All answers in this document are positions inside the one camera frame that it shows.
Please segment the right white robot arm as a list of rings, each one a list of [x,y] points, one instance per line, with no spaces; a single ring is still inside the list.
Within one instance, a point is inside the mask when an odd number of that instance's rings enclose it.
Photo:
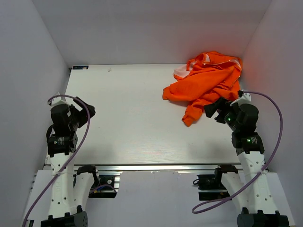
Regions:
[[[226,188],[239,214],[239,227],[287,227],[289,220],[280,214],[269,189],[261,137],[256,132],[259,111],[250,104],[250,97],[234,102],[219,98],[204,107],[208,118],[218,113],[215,120],[232,130],[232,145],[242,165],[246,183],[240,180],[234,166],[220,166],[215,171],[214,184]]]

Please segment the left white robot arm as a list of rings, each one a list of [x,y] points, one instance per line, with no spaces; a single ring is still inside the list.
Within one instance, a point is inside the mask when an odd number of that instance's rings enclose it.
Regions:
[[[100,177],[94,165],[74,172],[74,158],[83,142],[78,142],[77,129],[90,125],[95,108],[79,97],[73,101],[81,108],[67,103],[64,98],[51,99],[51,119],[53,124],[47,131],[48,158],[51,164],[51,201],[46,220],[42,227],[86,227],[88,216],[85,211],[90,189],[99,186]]]

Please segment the orange zip-up jacket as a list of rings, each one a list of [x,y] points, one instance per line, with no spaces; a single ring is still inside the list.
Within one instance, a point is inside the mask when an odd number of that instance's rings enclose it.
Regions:
[[[243,64],[239,57],[203,52],[174,70],[176,82],[163,89],[162,99],[187,102],[182,122],[191,126],[204,112],[204,106],[223,97],[238,98]]]

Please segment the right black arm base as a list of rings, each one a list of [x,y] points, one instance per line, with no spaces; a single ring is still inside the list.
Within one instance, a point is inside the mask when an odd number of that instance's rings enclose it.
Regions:
[[[197,175],[193,185],[198,187],[200,201],[211,201],[216,199],[225,199],[229,193],[221,182],[222,175],[227,173],[238,173],[233,165],[219,165],[213,174]]]

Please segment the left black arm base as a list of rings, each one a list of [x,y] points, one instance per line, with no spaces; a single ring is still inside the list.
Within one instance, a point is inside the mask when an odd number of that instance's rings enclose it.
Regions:
[[[117,188],[115,176],[109,174],[99,174],[95,165],[85,165],[78,168],[74,175],[74,186],[80,180],[80,175],[88,173],[93,177],[93,184],[89,192],[89,198],[115,198]]]

